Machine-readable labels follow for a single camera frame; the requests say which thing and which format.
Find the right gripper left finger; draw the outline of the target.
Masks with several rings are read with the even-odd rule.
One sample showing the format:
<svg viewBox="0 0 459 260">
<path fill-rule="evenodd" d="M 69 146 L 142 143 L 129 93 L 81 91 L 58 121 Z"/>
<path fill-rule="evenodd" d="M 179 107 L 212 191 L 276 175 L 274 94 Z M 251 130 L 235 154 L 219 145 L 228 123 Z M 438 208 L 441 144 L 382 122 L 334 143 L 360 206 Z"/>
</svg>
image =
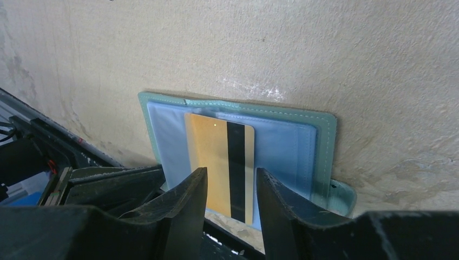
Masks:
<svg viewBox="0 0 459 260">
<path fill-rule="evenodd" d="M 197 259 L 206 199 L 199 168 L 120 217 L 89 205 L 3 206 L 1 259 Z"/>
</svg>

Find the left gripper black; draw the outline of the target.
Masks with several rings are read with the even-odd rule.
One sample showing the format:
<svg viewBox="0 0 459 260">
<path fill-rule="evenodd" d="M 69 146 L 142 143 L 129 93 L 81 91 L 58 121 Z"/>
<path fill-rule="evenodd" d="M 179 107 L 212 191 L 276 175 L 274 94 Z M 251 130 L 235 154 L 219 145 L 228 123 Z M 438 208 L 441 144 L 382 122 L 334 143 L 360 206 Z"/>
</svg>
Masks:
<svg viewBox="0 0 459 260">
<path fill-rule="evenodd" d="M 157 197 L 165 182 L 161 166 L 66 167 L 50 178 L 37 205 L 92 205 L 120 217 Z"/>
</svg>

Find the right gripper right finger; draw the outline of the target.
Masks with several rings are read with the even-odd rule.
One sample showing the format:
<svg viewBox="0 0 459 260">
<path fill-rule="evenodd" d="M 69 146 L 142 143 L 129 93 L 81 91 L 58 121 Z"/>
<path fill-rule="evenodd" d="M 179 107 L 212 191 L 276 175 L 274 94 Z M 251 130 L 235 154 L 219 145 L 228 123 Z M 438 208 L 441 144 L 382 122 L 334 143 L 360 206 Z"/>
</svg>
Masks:
<svg viewBox="0 0 459 260">
<path fill-rule="evenodd" d="M 257 169 L 267 259 L 458 259 L 458 212 L 328 211 Z"/>
</svg>

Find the teal card holder wallet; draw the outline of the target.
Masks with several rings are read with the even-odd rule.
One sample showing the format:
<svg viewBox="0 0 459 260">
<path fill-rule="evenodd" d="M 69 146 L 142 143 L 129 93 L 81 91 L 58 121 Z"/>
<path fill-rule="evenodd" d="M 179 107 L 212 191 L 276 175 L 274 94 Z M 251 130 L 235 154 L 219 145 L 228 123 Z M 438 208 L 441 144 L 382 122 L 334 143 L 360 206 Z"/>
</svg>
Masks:
<svg viewBox="0 0 459 260">
<path fill-rule="evenodd" d="M 185 114 L 195 113 L 252 126 L 255 167 L 267 169 L 285 186 L 325 210 L 352 215 L 356 191 L 331 178 L 337 132 L 334 115 L 150 92 L 140 92 L 138 97 L 168 189 L 192 172 Z"/>
</svg>

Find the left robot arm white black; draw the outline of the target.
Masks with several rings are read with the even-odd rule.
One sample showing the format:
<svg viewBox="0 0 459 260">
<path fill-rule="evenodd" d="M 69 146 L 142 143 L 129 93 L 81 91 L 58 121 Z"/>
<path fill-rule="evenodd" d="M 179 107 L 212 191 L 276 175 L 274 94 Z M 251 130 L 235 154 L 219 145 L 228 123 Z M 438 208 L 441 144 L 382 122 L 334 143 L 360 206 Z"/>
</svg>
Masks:
<svg viewBox="0 0 459 260">
<path fill-rule="evenodd" d="M 8 202 L 10 187 L 46 171 L 44 188 Z M 160 166 L 58 168 L 30 139 L 1 146 L 1 203 L 7 205 L 89 205 L 120 217 L 155 198 L 164 183 Z"/>
</svg>

